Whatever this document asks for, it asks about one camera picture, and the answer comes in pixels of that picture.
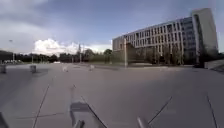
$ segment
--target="pole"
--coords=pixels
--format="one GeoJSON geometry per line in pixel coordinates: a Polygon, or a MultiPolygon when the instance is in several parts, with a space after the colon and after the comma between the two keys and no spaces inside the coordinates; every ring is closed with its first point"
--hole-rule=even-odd
{"type": "Polygon", "coordinates": [[[128,63],[127,63],[127,40],[126,37],[124,38],[124,66],[127,68],[128,63]]]}
{"type": "Polygon", "coordinates": [[[15,63],[15,53],[13,52],[13,55],[12,55],[12,59],[13,59],[13,64],[15,63]]]}
{"type": "Polygon", "coordinates": [[[15,61],[15,53],[12,52],[12,62],[13,62],[13,64],[14,64],[14,61],[15,61]]]}
{"type": "Polygon", "coordinates": [[[80,63],[82,62],[82,49],[81,49],[81,45],[79,44],[79,60],[80,60],[80,63]]]}

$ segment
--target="building facade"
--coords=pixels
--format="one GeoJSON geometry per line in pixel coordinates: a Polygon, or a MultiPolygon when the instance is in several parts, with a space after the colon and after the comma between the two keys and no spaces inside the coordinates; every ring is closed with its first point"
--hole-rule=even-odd
{"type": "Polygon", "coordinates": [[[124,49],[124,38],[134,48],[151,47],[163,55],[164,48],[177,48],[187,59],[198,62],[202,50],[208,54],[218,52],[216,28],[211,10],[192,11],[190,17],[169,21],[127,33],[112,40],[113,51],[124,49]]]}

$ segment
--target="lamp post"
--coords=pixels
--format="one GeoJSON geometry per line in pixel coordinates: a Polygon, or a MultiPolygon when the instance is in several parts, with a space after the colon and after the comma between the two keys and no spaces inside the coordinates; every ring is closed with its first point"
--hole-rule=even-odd
{"type": "Polygon", "coordinates": [[[13,64],[14,64],[15,63],[15,53],[14,52],[12,52],[12,61],[13,61],[13,64]]]}
{"type": "Polygon", "coordinates": [[[127,68],[127,66],[128,66],[127,59],[128,59],[128,57],[127,57],[127,39],[126,39],[126,37],[124,37],[124,66],[125,66],[125,68],[127,68]]]}

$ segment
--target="pavement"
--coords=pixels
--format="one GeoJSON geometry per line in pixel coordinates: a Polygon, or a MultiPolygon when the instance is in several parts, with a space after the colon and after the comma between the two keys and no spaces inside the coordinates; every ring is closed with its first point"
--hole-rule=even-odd
{"type": "Polygon", "coordinates": [[[74,102],[87,102],[108,128],[137,128],[138,117],[153,128],[224,127],[224,75],[216,71],[90,71],[71,64],[38,64],[37,69],[32,74],[29,65],[9,66],[0,74],[0,111],[10,128],[72,128],[74,102]]]}

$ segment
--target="white cloud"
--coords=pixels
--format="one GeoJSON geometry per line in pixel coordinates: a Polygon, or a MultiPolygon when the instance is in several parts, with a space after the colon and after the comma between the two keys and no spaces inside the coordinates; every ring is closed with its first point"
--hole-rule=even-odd
{"type": "MultiPolygon", "coordinates": [[[[91,44],[91,45],[81,45],[82,50],[92,49],[94,52],[103,52],[105,49],[111,49],[111,44],[91,44]]],[[[69,45],[65,45],[63,43],[59,43],[53,39],[47,40],[38,40],[35,42],[33,53],[38,54],[59,54],[59,53],[71,53],[75,54],[78,51],[79,44],[70,43],[69,45]]]]}

